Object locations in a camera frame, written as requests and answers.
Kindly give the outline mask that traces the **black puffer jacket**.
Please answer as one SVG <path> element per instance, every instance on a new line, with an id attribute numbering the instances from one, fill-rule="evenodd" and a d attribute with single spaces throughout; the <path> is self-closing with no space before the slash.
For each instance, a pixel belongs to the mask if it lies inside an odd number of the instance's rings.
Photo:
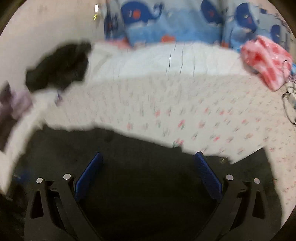
<path id="1" fill-rule="evenodd" d="M 69 132 L 46 126 L 29 140 L 8 194 L 1 197 L 1 240 L 25 240 L 27 206 L 37 178 L 78 177 L 96 153 L 102 163 L 91 170 L 90 183 L 76 202 L 100 240 L 197 240 L 218 206 L 194 163 L 197 152 L 101 128 Z M 223 156 L 203 155 L 215 173 L 261 181 L 272 239 L 280 230 L 282 210 L 265 150 L 234 164 Z"/>

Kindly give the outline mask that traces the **cherry print bed sheet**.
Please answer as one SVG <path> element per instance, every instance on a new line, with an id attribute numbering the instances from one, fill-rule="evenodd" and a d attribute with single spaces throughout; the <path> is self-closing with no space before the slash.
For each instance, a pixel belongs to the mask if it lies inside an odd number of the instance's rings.
<path id="1" fill-rule="evenodd" d="M 52 128 L 102 126 L 233 162 L 264 148 L 287 220 L 295 206 L 295 127 L 281 96 L 254 76 L 153 76 L 74 85 L 44 119 Z"/>

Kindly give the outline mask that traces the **purple patterned blanket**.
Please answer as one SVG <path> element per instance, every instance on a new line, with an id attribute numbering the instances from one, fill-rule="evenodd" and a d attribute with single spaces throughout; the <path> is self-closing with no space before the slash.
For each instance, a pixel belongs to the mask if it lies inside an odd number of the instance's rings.
<path id="1" fill-rule="evenodd" d="M 1 88 L 1 151 L 3 152 L 14 125 L 33 105 L 28 90 L 15 92 L 6 82 Z"/>

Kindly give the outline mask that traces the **pink checkered cloth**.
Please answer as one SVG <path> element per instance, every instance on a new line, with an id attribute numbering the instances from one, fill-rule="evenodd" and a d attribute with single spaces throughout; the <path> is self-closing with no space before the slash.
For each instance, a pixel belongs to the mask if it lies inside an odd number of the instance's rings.
<path id="1" fill-rule="evenodd" d="M 291 54 L 267 37 L 258 35 L 256 39 L 246 42 L 240 54 L 245 64 L 257 71 L 272 91 L 279 90 L 290 76 Z"/>

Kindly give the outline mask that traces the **black garment pile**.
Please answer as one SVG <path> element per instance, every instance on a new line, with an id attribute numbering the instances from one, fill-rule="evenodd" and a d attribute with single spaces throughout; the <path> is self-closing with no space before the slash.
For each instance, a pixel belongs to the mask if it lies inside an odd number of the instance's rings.
<path id="1" fill-rule="evenodd" d="M 27 69 L 26 87 L 30 92 L 55 87 L 65 90 L 74 81 L 83 81 L 88 68 L 88 54 L 92 44 L 88 41 L 58 47 L 45 56 L 37 66 Z"/>

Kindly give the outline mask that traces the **white striped duvet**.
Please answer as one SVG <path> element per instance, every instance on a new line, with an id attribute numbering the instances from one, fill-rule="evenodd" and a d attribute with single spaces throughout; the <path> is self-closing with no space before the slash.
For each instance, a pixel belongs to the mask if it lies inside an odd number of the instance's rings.
<path id="1" fill-rule="evenodd" d="M 74 85 L 153 76 L 250 76 L 238 53 L 202 43 L 157 44 L 136 50 L 119 50 L 114 46 L 97 44 L 89 60 L 86 80 Z M 51 107 L 62 103 L 57 98 L 56 90 L 52 89 L 34 94 L 33 107 L 13 129 L 9 143 L 1 153 L 2 191 L 8 188 L 16 158 L 30 134 L 46 124 L 44 117 Z"/>

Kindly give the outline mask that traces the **blue whale curtain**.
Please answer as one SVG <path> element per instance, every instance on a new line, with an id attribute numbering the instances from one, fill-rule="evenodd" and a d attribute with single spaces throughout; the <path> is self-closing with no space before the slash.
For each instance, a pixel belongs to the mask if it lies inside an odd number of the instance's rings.
<path id="1" fill-rule="evenodd" d="M 269 1 L 107 1 L 107 39 L 131 46 L 201 41 L 240 50 L 261 35 L 290 49 L 291 31 Z"/>

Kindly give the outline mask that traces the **pink pillow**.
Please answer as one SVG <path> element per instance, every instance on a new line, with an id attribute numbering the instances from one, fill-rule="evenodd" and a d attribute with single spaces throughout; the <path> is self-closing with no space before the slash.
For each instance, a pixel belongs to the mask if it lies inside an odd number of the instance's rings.
<path id="1" fill-rule="evenodd" d="M 110 41 L 107 41 L 107 43 L 111 44 L 113 46 L 116 46 L 119 49 L 130 49 L 131 48 L 129 41 L 126 38 L 119 39 L 119 40 L 110 40 Z"/>

